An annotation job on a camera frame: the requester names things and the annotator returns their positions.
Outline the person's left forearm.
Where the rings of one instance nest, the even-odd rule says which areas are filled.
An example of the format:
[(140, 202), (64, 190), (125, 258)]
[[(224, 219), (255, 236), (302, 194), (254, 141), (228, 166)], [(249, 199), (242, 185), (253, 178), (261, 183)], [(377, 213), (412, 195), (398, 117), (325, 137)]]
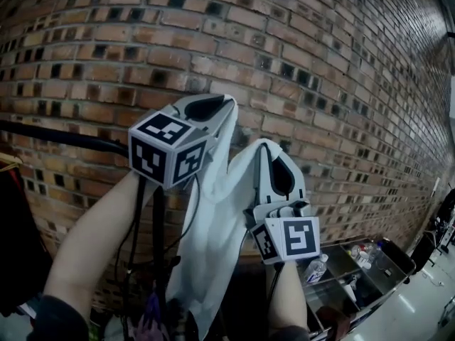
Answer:
[(58, 298), (88, 321), (96, 285), (134, 219), (139, 181), (130, 172), (73, 226), (50, 269), (44, 294)]

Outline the stainless steel cart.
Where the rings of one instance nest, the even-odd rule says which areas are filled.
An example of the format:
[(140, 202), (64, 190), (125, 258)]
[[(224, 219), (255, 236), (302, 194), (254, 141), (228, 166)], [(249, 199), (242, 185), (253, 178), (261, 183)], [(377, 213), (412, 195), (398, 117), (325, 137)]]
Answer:
[[(370, 256), (370, 269), (360, 268), (350, 255), (354, 245), (363, 244)], [(414, 261), (394, 242), (382, 238), (368, 238), (356, 242), (341, 242), (321, 248), (328, 255), (326, 272), (318, 282), (306, 283), (304, 271), (308, 259), (298, 263), (298, 271), (306, 297), (309, 337), (312, 341), (326, 341), (325, 328), (316, 311), (326, 305), (351, 315), (352, 333), (414, 273)]]

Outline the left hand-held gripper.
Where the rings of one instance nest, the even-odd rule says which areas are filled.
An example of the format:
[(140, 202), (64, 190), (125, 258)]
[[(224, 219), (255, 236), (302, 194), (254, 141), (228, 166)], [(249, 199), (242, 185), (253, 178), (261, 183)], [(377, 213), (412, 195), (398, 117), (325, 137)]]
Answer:
[(213, 162), (215, 135), (235, 100), (224, 94), (180, 98), (173, 110), (143, 116), (129, 128), (129, 166), (164, 189), (172, 188)]

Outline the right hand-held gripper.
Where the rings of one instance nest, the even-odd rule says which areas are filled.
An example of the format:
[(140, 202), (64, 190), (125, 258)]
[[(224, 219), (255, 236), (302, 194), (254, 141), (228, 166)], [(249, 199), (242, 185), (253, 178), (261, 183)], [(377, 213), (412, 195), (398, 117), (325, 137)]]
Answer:
[[(275, 264), (318, 256), (319, 219), (301, 200), (306, 192), (301, 169), (288, 156), (273, 161), (267, 144), (259, 145), (254, 165), (256, 206), (244, 214), (262, 261)], [(285, 198), (296, 201), (281, 202)]]

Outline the clear bottle purple label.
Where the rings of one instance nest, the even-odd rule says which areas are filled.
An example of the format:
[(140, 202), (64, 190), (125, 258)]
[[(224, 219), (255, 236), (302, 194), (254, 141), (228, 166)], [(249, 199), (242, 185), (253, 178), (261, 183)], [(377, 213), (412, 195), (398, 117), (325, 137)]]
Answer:
[(304, 280), (306, 283), (318, 282), (325, 274), (328, 261), (327, 254), (321, 254), (317, 259), (310, 262), (304, 273)]

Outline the brown cloth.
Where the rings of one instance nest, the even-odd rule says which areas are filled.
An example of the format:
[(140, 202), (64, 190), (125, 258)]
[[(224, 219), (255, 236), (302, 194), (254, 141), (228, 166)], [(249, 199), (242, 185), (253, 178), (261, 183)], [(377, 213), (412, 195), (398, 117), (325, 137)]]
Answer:
[(316, 316), (325, 328), (329, 328), (326, 341), (340, 341), (348, 334), (351, 315), (324, 305), (316, 311)]

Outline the person's right forearm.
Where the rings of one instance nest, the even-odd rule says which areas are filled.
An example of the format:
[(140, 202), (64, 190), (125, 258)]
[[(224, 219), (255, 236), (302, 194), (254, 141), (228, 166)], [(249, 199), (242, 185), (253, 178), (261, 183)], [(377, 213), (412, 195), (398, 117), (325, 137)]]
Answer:
[(269, 334), (289, 326), (307, 329), (306, 299), (295, 261), (285, 262), (267, 311)]

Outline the white garment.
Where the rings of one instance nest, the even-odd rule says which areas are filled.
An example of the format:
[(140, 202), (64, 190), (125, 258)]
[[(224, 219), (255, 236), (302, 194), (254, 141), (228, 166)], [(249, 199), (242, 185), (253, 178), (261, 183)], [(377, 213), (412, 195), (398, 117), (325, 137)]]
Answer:
[(236, 102), (215, 136), (213, 162), (197, 174), (178, 245), (181, 261), (166, 289), (166, 300), (178, 301), (196, 324), (193, 335), (182, 341), (203, 341), (223, 301), (247, 230), (243, 212), (255, 196), (254, 158), (259, 145), (267, 144), (272, 158), (282, 153), (275, 142), (257, 139), (230, 158), (237, 116)]

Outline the white bottle red cap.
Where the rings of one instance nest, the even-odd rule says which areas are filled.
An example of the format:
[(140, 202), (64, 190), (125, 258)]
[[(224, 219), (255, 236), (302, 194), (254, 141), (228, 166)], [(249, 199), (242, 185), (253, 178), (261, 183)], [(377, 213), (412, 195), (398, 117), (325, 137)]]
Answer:
[(350, 255), (360, 268), (370, 269), (370, 256), (365, 245), (354, 245), (351, 248)]

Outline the black hanging garment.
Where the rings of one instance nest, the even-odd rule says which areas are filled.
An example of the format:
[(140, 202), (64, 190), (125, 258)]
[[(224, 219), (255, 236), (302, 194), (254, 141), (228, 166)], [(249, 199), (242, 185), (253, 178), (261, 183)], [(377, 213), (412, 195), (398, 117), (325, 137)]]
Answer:
[(0, 313), (43, 290), (52, 259), (37, 229), (18, 168), (0, 172)]

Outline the wooden clothes hanger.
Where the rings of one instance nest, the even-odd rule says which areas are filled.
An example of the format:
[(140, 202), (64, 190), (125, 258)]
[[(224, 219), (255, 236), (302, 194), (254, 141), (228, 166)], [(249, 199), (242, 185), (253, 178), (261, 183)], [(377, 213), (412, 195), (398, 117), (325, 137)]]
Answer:
[(19, 157), (0, 152), (0, 172), (18, 168), (22, 164), (23, 161)]

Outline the person's dark grey sweater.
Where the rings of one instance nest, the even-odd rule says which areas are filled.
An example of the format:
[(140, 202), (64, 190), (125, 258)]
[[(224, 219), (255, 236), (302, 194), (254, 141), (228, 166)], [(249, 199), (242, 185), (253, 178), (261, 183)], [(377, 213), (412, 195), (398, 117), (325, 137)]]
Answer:
[[(58, 298), (44, 296), (26, 341), (89, 341), (89, 328), (72, 306)], [(289, 326), (273, 333), (267, 341), (310, 341), (310, 338), (305, 328)]]

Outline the purple cloth bag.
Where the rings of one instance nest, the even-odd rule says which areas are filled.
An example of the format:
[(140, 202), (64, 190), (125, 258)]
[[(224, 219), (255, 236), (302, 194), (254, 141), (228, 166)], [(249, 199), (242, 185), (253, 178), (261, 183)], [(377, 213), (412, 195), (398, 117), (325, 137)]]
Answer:
[(159, 298), (155, 291), (148, 297), (144, 314), (138, 322), (136, 341), (164, 341)]

